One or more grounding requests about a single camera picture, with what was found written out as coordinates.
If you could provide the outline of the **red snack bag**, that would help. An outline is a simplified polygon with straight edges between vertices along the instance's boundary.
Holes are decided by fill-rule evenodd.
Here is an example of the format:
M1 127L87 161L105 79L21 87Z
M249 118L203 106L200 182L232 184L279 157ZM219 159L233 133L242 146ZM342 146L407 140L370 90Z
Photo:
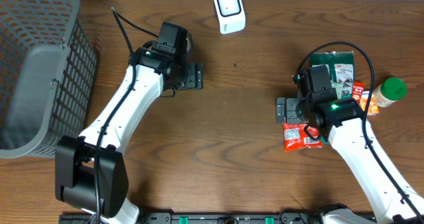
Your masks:
M321 148L323 142L321 139L313 140L305 132L306 124L287 124L283 125L284 131L284 150L286 152L300 150L304 148Z

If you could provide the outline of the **green white wipes pack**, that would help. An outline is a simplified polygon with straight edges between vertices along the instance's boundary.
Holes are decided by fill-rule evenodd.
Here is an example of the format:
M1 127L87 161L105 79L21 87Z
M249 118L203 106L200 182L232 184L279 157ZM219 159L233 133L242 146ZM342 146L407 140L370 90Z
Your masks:
M329 70L332 82L344 84L343 98L352 95L352 87L354 85L354 52L321 52L314 53L310 57L310 66L325 65Z

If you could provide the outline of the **small orange box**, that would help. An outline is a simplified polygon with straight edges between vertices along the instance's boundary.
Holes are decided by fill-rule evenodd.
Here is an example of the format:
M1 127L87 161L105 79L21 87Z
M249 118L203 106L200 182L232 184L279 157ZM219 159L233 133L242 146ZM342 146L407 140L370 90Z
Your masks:
M370 95L369 91L363 91L362 92L362 96L360 98L360 106L361 106L363 111L365 111L369 95ZM372 94L370 104L368 106L368 115L377 115L378 113L379 113L379 109L378 109L378 106L377 106L377 103L376 103L376 99L375 99L374 95Z

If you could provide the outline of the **green lid jar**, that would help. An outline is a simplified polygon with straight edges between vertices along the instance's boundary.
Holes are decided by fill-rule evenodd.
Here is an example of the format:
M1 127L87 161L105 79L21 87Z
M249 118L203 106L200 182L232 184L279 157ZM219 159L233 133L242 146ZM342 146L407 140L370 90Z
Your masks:
M373 95L378 107L388 107L407 94L407 86L403 80L392 77L374 88Z

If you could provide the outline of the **light teal snack pack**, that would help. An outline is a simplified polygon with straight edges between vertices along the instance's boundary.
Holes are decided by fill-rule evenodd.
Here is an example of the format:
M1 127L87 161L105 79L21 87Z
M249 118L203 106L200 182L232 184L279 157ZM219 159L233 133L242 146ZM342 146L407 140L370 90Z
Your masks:
M335 88L336 93L337 93L337 99L342 99L343 98L343 86L344 84L340 84L337 82L331 82L332 87Z

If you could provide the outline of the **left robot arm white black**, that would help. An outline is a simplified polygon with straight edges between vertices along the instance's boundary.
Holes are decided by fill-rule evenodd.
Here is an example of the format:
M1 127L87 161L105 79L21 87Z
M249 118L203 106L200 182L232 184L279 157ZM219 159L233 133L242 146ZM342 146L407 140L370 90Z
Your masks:
M202 65L181 54L140 47L136 64L100 115L78 137L63 136L56 146L56 199L104 223L136 223L140 209L127 197L129 179L123 156L153 101L167 89L202 89Z

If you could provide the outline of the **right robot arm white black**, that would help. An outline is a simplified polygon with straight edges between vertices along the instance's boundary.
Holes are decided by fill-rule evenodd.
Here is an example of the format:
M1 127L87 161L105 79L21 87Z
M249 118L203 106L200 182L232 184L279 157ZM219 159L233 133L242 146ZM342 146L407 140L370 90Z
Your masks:
M386 154L364 112L352 98L338 100L279 97L276 120L316 128L346 162L365 193L377 223L422 223L423 197Z

